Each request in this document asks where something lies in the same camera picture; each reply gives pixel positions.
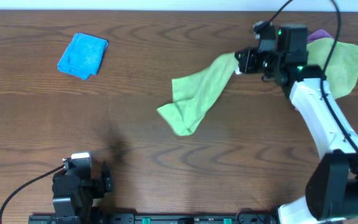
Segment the light green cloth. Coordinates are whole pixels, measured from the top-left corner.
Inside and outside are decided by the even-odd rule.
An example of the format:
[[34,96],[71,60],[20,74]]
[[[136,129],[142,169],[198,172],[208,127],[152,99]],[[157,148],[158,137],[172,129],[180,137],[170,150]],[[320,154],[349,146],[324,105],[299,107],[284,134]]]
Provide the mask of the light green cloth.
[[172,80],[172,102],[157,108],[177,136],[192,135],[232,77],[238,60],[234,53],[216,58],[210,66]]

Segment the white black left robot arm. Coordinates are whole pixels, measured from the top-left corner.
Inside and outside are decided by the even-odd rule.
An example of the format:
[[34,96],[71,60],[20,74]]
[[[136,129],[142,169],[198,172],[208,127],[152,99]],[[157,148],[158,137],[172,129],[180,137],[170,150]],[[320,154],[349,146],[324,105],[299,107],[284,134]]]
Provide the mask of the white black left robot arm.
[[91,159],[66,159],[63,171],[53,176],[55,223],[107,223],[109,218],[93,200],[112,191],[112,178],[106,163],[101,175],[91,177]]

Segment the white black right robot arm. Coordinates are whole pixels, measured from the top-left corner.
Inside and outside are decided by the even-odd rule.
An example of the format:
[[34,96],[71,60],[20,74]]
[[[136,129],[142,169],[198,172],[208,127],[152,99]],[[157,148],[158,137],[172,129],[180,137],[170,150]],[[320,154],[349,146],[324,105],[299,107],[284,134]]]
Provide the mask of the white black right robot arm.
[[256,48],[236,52],[237,73],[273,80],[302,115],[316,144],[319,164],[305,194],[278,207],[271,223],[326,223],[358,218],[358,135],[331,94],[318,65],[307,62],[308,29],[301,24],[253,26]]

